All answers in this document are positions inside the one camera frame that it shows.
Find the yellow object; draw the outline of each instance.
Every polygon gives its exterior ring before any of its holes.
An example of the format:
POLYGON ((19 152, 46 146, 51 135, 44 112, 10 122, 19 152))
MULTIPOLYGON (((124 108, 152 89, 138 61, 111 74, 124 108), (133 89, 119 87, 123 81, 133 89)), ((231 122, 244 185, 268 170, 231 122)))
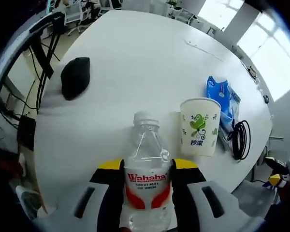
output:
POLYGON ((278 183, 280 182, 280 180, 281 180, 281 176, 279 174, 275 174, 273 176, 270 176, 270 178, 269 178, 269 182, 273 186, 278 185, 278 183))
POLYGON ((121 161, 122 159, 108 161, 108 162, 105 162, 104 164, 101 164, 98 168, 119 170, 121 161))
POLYGON ((174 159, 177 169, 198 168, 198 165, 185 159, 174 159))

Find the red label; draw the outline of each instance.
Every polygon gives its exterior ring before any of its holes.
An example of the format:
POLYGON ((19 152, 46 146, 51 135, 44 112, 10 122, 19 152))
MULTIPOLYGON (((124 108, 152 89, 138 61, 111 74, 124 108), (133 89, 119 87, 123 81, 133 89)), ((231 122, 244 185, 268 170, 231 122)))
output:
POLYGON ((166 175, 138 176, 137 174, 128 174, 130 182, 151 182, 166 180, 166 175))

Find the round table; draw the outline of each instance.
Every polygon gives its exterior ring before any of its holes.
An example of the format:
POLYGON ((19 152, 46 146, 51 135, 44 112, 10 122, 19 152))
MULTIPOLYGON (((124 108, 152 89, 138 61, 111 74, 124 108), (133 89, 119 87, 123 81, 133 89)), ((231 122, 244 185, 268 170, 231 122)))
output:
POLYGON ((205 95, 208 76, 226 77, 241 98, 240 120, 251 129, 248 157, 235 161, 217 145, 196 161, 207 180, 232 192, 258 160, 271 132, 267 105, 241 61, 203 32, 159 15, 109 11, 70 47, 47 85, 37 117, 35 170, 44 202, 89 181, 98 165, 124 158, 133 115, 149 111, 172 157, 180 156, 179 106, 205 95), (90 58, 90 84, 73 101, 61 94, 60 74, 76 57, 90 58))

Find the window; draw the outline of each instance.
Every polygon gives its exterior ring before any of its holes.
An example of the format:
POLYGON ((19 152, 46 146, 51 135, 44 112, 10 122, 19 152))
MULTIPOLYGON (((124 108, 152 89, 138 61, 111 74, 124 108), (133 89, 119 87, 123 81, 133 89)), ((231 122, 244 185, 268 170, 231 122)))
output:
POLYGON ((290 90, 290 39, 266 14, 259 14, 238 45, 251 58, 274 101, 290 90))
POLYGON ((225 29, 243 3, 242 0, 206 0, 199 16, 219 29, 225 29))

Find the bottle cap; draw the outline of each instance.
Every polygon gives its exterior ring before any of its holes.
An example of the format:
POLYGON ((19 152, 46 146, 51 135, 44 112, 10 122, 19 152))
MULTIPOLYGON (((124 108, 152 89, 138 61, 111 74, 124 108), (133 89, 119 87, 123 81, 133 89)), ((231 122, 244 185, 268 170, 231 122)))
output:
POLYGON ((154 117, 149 113, 145 111, 140 111, 134 114, 134 125, 140 125, 140 124, 150 124, 150 125, 159 125, 159 121, 154 119, 154 117))

